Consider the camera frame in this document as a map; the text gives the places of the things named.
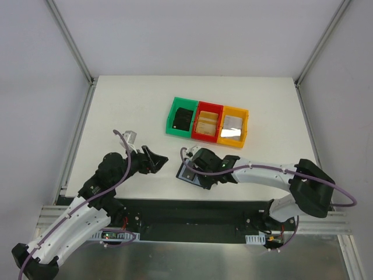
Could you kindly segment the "black credit card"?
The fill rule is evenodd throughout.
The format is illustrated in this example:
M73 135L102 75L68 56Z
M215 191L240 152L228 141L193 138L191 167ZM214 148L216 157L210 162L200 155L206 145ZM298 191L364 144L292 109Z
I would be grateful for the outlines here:
M195 186L201 186L197 174L190 171L183 163L179 168L176 178Z

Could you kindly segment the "black leather card holder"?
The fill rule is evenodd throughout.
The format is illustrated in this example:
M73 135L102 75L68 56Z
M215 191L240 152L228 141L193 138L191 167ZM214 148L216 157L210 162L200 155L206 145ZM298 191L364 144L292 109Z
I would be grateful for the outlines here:
M187 163L187 166L189 166L190 168L204 173L216 173L218 171L219 164L221 163L221 160L213 160L211 163L202 167L193 163L190 159L184 158L184 160ZM181 164L176 174L176 178L206 190L210 190L214 184L217 184L217 180L215 177L197 174L191 171L189 168L185 167L183 163Z

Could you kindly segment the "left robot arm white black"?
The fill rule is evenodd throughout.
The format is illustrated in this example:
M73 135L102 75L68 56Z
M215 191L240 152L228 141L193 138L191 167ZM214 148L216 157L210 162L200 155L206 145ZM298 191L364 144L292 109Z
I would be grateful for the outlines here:
M67 258L87 239L108 225L122 223L125 211L115 198L116 187L136 173L155 174L168 162L168 157L153 153L145 145L126 155L106 154L63 214L35 240L14 246L12 255L20 269L19 279L54 279Z

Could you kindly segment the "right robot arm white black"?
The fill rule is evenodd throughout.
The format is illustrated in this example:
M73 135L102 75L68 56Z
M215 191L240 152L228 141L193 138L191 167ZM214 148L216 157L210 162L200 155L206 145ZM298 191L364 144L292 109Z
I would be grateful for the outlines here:
M268 202L262 223L269 230L276 230L286 220L309 215L325 218L328 214L334 183L322 169L308 159L297 164L267 166L235 155L219 158L206 148L193 148L186 153L189 166L197 170L202 188L210 189L218 183L253 183L287 191L288 195Z

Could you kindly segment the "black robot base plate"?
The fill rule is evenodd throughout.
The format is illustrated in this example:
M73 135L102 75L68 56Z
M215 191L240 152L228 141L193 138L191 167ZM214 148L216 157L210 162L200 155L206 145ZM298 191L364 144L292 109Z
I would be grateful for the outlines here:
M295 215L284 222L264 216L265 201L182 201L122 198L122 218L110 223L138 233L141 241L243 244L246 236L292 232Z

